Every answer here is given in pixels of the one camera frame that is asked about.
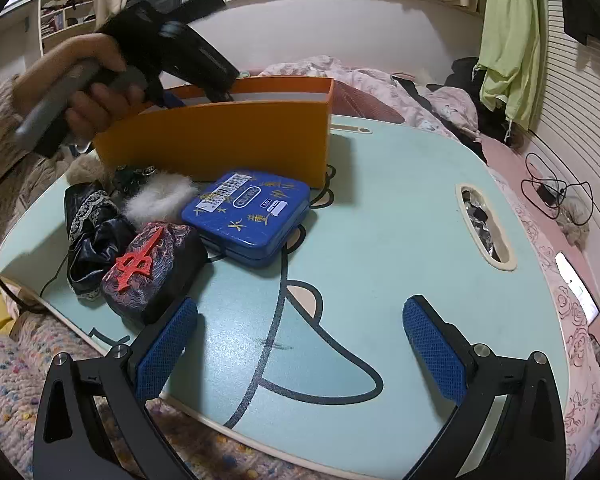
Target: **light blue tabletop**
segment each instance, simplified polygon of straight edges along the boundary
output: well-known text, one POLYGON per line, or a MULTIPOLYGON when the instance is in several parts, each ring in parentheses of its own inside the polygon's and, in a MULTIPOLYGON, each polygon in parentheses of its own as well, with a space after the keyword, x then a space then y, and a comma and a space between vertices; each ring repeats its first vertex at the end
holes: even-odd
MULTIPOLYGON (((289 242, 266 269, 228 259, 205 267, 190 292, 200 322, 165 394, 231 436, 295 462, 348 478, 401 479, 453 407, 402 328, 405 300, 423 294, 471 343, 523 359, 544 352, 564 405, 568 368, 552 297, 485 165, 434 133, 339 116, 333 123, 371 133, 332 131, 329 190, 303 223, 301 243, 289 242), (457 184, 488 197, 515 270, 482 257, 457 184)), ((0 250, 0 272, 33 291, 68 247, 65 188, 64 178, 53 184, 0 250)), ((83 336, 103 352, 109 346, 98 334, 136 336, 103 300, 78 302, 65 276, 63 268, 43 300, 83 336)), ((491 434, 483 433, 473 464, 491 434)))

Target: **orange box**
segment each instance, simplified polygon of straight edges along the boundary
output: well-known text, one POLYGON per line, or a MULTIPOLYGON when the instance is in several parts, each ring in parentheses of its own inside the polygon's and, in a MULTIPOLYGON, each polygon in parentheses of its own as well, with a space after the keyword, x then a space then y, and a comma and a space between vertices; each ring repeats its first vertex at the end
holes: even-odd
POLYGON ((121 164, 215 181, 227 171, 267 171, 322 187, 333 80, 307 76, 238 79, 233 102, 209 103, 195 86, 170 89, 187 107, 148 106, 94 140, 109 168, 121 164))

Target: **slatted panel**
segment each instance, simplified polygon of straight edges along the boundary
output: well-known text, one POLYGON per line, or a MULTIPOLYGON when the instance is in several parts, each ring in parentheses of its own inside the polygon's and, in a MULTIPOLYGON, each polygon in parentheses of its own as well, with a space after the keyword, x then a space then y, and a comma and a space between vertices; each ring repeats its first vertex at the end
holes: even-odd
POLYGON ((600 43, 564 33, 562 0, 547 0, 544 94, 536 134, 580 180, 589 180, 600 210, 600 43))

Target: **green garment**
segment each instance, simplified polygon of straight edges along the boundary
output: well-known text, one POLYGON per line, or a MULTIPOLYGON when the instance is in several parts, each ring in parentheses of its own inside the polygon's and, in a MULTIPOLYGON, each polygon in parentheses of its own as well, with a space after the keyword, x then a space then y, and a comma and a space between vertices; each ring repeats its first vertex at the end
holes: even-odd
POLYGON ((506 102, 506 117, 529 126, 540 73, 537 0, 487 0, 478 67, 487 73, 480 100, 489 109, 506 102))

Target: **blue case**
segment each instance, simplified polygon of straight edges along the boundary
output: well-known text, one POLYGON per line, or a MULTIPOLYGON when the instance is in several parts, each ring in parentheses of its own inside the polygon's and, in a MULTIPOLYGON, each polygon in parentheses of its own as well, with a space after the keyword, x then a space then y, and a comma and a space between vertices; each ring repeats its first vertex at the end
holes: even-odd
POLYGON ((231 171, 182 211, 203 243, 250 267, 269 265, 309 211, 304 182, 259 171, 231 171))

